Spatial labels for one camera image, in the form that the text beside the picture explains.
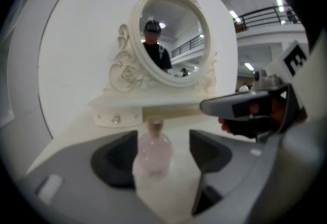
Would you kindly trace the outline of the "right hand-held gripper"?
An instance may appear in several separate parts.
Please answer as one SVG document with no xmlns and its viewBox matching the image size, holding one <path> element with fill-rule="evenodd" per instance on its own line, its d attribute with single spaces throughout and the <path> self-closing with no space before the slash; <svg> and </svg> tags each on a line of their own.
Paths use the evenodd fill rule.
<svg viewBox="0 0 327 224">
<path fill-rule="evenodd" d="M 219 117 L 218 122 L 223 131 L 257 139 L 275 128 L 275 122 L 268 118 L 272 95 L 273 99 L 285 100 L 284 117 L 277 128 L 277 132 L 283 132 L 297 120 L 303 108 L 293 79 L 308 58 L 308 50 L 294 40 L 265 69 L 255 72 L 252 84 L 254 91 L 204 100 L 200 103 L 200 110 L 206 115 Z M 250 119 L 238 121 L 224 118 Z"/>
</svg>

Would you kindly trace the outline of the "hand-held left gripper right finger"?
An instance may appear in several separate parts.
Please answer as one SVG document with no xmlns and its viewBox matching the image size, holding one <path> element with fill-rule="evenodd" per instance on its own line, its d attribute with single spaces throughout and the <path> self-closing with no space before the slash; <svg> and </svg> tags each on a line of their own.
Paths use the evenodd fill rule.
<svg viewBox="0 0 327 224">
<path fill-rule="evenodd" d="M 250 218 L 269 176 L 270 147 L 190 130 L 189 150 L 200 170 L 192 216 Z"/>
</svg>

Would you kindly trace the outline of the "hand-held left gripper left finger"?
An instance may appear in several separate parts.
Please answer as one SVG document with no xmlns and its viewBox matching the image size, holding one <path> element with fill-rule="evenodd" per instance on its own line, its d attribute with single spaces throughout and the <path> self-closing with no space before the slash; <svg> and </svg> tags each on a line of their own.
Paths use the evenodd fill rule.
<svg viewBox="0 0 327 224">
<path fill-rule="evenodd" d="M 25 178 L 25 192 L 52 223 L 161 223 L 136 195 L 135 130 L 56 152 Z"/>
</svg>

